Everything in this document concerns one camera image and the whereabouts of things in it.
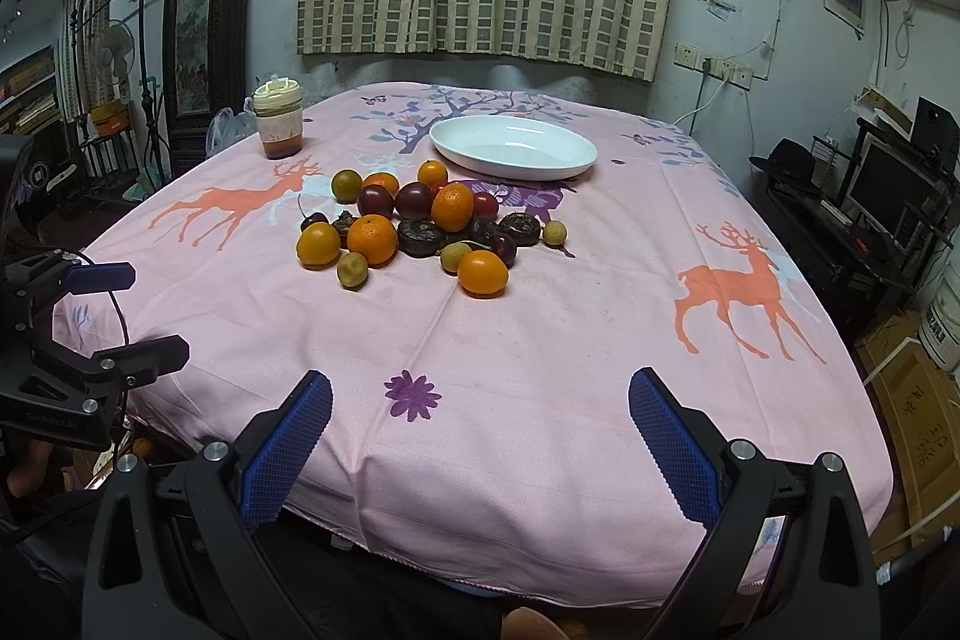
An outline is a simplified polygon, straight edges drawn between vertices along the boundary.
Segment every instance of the pink tablecloth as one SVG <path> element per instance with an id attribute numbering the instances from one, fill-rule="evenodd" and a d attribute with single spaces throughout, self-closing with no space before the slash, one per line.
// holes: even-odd
<path id="1" fill-rule="evenodd" d="M 480 185 L 451 167 L 495 193 L 501 215 L 563 220 L 567 252 L 520 249 L 490 300 L 464 295 L 436 259 L 397 256 L 358 292 L 332 269 L 301 268 L 298 191 L 332 219 L 337 170 L 412 181 L 437 157 L 430 124 L 470 113 L 531 116 L 596 144 L 596 166 L 563 185 Z M 567 605 L 662 600 L 704 533 L 628 415 L 645 365 L 768 456 L 841 453 L 868 525 L 880 520 L 890 463 L 847 351 L 781 244 L 685 133 L 544 95 L 411 83 L 345 92 L 306 116 L 299 167 L 275 170 L 245 140 L 88 250 L 136 267 L 118 295 L 131 338 L 190 343 L 184 371 L 133 399 L 148 422 L 194 445 L 231 439 L 306 370 L 323 371 L 333 418 L 291 507 L 437 576 Z M 61 302 L 56 333 L 87 353 L 121 341 L 104 295 Z M 777 534 L 770 522 L 747 581 Z"/>

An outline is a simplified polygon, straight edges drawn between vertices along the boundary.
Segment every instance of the cup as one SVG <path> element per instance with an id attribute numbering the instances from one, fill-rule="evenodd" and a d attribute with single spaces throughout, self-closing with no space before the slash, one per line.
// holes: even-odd
<path id="1" fill-rule="evenodd" d="M 253 114 L 267 158 L 287 158 L 304 147 L 303 98 L 296 80 L 276 74 L 253 91 Z"/>

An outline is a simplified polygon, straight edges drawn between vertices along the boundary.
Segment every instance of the bolt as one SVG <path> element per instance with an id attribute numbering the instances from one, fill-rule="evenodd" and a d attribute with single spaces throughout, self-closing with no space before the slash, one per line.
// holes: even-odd
<path id="1" fill-rule="evenodd" d="M 211 442 L 207 447 L 203 448 L 203 457 L 207 461 L 224 461 L 224 458 L 227 458 L 227 453 L 229 452 L 230 448 L 226 442 Z"/>
<path id="2" fill-rule="evenodd" d="M 839 472 L 843 469 L 843 459 L 837 456 L 836 453 L 824 453 L 824 456 L 820 459 L 820 463 L 822 463 L 824 467 L 827 467 L 827 472 Z"/>
<path id="3" fill-rule="evenodd" d="M 133 456 L 133 453 L 124 453 L 117 459 L 117 469 L 120 472 L 133 472 L 134 467 L 136 467 L 136 456 Z"/>
<path id="4" fill-rule="evenodd" d="M 745 439 L 737 439 L 731 442 L 730 452 L 741 461 L 750 461 L 751 458 L 757 456 L 757 448 L 754 447 L 752 442 L 747 442 Z"/>

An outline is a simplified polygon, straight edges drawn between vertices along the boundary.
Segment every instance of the pile of fruit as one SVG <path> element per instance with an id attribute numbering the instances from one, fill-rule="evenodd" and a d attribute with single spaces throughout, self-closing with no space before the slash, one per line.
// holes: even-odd
<path id="1" fill-rule="evenodd" d="M 542 238 L 550 247 L 566 242 L 566 227 L 511 213 L 497 222 L 499 202 L 491 194 L 474 194 L 451 183 L 440 161 L 427 161 L 416 182 L 400 188 L 397 177 L 377 172 L 367 179 L 353 170 L 337 172 L 330 183 L 341 204 L 356 203 L 360 217 L 344 210 L 330 223 L 323 213 L 304 215 L 296 256 L 310 269 L 337 263 L 337 276 L 348 289 L 366 282 L 371 266 L 383 266 L 397 248 L 413 258 L 440 256 L 440 265 L 457 275 L 461 287 L 478 296 L 502 292 L 517 258 L 517 247 Z M 400 224 L 392 224 L 394 212 Z M 347 255 L 340 257 L 341 249 Z"/>

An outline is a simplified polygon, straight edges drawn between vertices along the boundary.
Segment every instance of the orange deer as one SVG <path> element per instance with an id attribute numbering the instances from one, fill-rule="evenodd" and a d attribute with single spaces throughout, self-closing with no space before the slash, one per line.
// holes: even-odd
<path id="1" fill-rule="evenodd" d="M 730 320 L 730 305 L 733 302 L 747 307 L 762 307 L 770 321 L 770 327 L 776 334 L 776 341 L 781 346 L 781 353 L 786 360 L 792 362 L 793 357 L 786 352 L 784 338 L 779 330 L 779 323 L 776 319 L 784 319 L 797 336 L 803 340 L 803 344 L 808 346 L 810 352 L 817 357 L 821 363 L 827 363 L 817 354 L 813 346 L 806 341 L 805 336 L 800 331 L 800 327 L 793 322 L 793 319 L 786 314 L 784 305 L 781 303 L 781 288 L 779 281 L 773 269 L 779 269 L 779 266 L 763 252 L 765 249 L 757 237 L 750 234 L 743 234 L 736 226 L 731 223 L 724 223 L 720 228 L 720 233 L 728 239 L 731 244 L 721 242 L 709 234 L 707 226 L 697 226 L 697 231 L 704 235 L 711 242 L 719 244 L 720 247 L 728 247 L 736 250 L 742 256 L 747 257 L 750 262 L 750 272 L 728 271 L 728 269 L 712 269 L 709 266 L 694 266 L 685 272 L 677 275 L 677 279 L 686 286 L 689 295 L 685 299 L 677 299 L 677 338 L 686 345 L 690 353 L 699 353 L 694 345 L 686 336 L 683 330 L 683 318 L 688 310 L 699 307 L 707 302 L 716 302 L 717 317 L 727 324 L 736 341 L 743 345 L 747 350 L 762 359 L 769 359 L 769 355 L 760 349 L 755 348 L 745 339 L 741 338 Z"/>
<path id="2" fill-rule="evenodd" d="M 318 175 L 320 173 L 320 167 L 317 164 L 308 165 L 306 163 L 309 160 L 309 157 L 302 158 L 296 162 L 296 164 L 291 164 L 285 172 L 281 172 L 280 167 L 282 165 L 277 164 L 274 167 L 274 176 L 280 177 L 280 179 L 272 184 L 266 191 L 248 191 L 245 188 L 228 191 L 223 188 L 208 188 L 203 194 L 200 194 L 198 199 L 194 199 L 193 201 L 176 201 L 157 215 L 148 228 L 153 228 L 157 225 L 157 221 L 160 220 L 160 218 L 176 212 L 176 210 L 194 210 L 194 212 L 187 215 L 186 220 L 184 220 L 184 225 L 181 226 L 181 232 L 179 233 L 177 241 L 183 242 L 184 234 L 190 223 L 200 218 L 200 215 L 203 215 L 207 210 L 222 210 L 224 213 L 229 213 L 227 218 L 224 218 L 214 225 L 209 231 L 200 234 L 197 239 L 194 239 L 193 247 L 196 247 L 200 243 L 200 240 L 207 234 L 220 228 L 224 223 L 229 223 L 227 236 L 224 237 L 224 240 L 220 242 L 220 246 L 217 248 L 218 251 L 223 250 L 224 244 L 227 244 L 230 235 L 236 231 L 237 226 L 240 225 L 240 221 L 243 220 L 243 218 L 246 218 L 251 212 L 255 212 L 264 205 L 269 204 L 274 199 L 279 199 L 286 191 L 299 191 L 304 186 L 304 176 Z"/>

